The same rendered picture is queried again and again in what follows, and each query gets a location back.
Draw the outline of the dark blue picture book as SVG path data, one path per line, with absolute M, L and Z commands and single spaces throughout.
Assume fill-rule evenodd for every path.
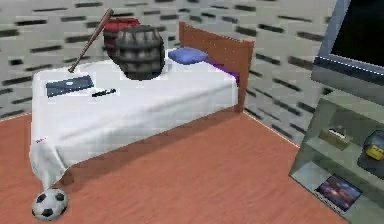
M 315 189 L 316 196 L 339 213 L 347 212 L 362 191 L 338 175 L 328 177 Z

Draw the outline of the olive box with white top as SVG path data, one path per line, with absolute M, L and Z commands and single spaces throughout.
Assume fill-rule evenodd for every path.
M 340 150 L 346 149 L 352 140 L 341 125 L 322 129 L 319 138 Z

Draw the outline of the white bed with brown headboard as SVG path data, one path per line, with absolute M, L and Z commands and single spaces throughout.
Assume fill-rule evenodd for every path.
M 179 25 L 182 46 L 206 52 L 208 61 L 167 60 L 159 77 L 134 81 L 111 60 L 36 73 L 32 82 L 30 164 L 44 188 L 72 166 L 218 111 L 244 108 L 254 44 Z M 92 88 L 47 97 L 46 84 L 89 75 Z M 91 94 L 116 89 L 113 94 Z

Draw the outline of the red box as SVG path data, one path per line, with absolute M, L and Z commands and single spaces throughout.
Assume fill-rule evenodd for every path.
M 103 28 L 104 47 L 110 58 L 115 56 L 115 39 L 118 32 L 125 27 L 139 25 L 140 22 L 136 18 L 111 18 L 107 21 Z

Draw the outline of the black and white soccer ball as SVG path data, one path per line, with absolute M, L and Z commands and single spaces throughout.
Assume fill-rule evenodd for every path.
M 67 209 L 69 198 L 58 188 L 40 193 L 32 203 L 32 215 L 40 221 L 57 220 Z

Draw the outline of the black remote control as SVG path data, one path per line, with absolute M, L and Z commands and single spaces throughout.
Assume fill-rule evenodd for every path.
M 101 96 L 113 94 L 115 92 L 116 92 L 116 89 L 109 89 L 109 90 L 106 89 L 106 90 L 94 92 L 94 93 L 91 94 L 91 96 L 92 97 L 101 97 Z

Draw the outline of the grey framed television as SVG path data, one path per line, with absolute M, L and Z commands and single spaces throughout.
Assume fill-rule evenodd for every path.
M 384 105 L 384 0 L 337 0 L 311 79 Z

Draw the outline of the dark grey barrel bin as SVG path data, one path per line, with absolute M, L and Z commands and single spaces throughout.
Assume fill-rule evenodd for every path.
M 131 80 L 158 77 L 165 65 L 164 41 L 155 27 L 136 25 L 122 28 L 115 39 L 115 63 Z

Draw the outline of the grey green shelf unit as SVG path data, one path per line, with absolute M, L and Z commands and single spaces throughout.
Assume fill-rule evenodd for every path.
M 351 142 L 344 150 L 320 138 L 320 132 L 341 125 Z M 350 224 L 384 224 L 384 180 L 357 165 L 365 137 L 384 128 L 384 106 L 334 91 L 319 100 L 304 140 L 289 175 L 314 192 L 328 177 L 339 175 L 362 191 L 362 195 L 343 212 L 323 196 L 318 199 L 330 206 Z

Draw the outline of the brown baseball bat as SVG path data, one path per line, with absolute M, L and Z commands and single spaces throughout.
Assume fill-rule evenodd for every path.
M 106 12 L 104 13 L 102 19 L 98 23 L 97 27 L 95 28 L 94 32 L 92 33 L 91 37 L 88 39 L 86 45 L 82 49 L 79 56 L 76 58 L 76 61 L 71 65 L 71 67 L 68 69 L 69 73 L 73 73 L 76 69 L 76 66 L 79 64 L 82 57 L 85 55 L 85 53 L 88 51 L 89 47 L 92 45 L 92 43 L 96 40 L 96 38 L 99 36 L 100 32 L 103 30 L 104 25 L 108 22 L 108 20 L 113 15 L 114 11 L 111 8 L 108 8 Z

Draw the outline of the dark grey closed laptop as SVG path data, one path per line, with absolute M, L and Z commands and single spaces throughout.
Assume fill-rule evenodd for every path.
M 46 84 L 47 97 L 55 97 L 59 95 L 76 92 L 94 86 L 93 81 L 89 75 L 60 80 L 56 82 L 49 82 Z

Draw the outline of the blue pillow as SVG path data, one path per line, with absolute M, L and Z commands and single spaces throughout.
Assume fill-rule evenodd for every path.
M 190 65 L 205 61 L 208 54 L 195 48 L 182 47 L 169 51 L 168 57 L 179 64 Z

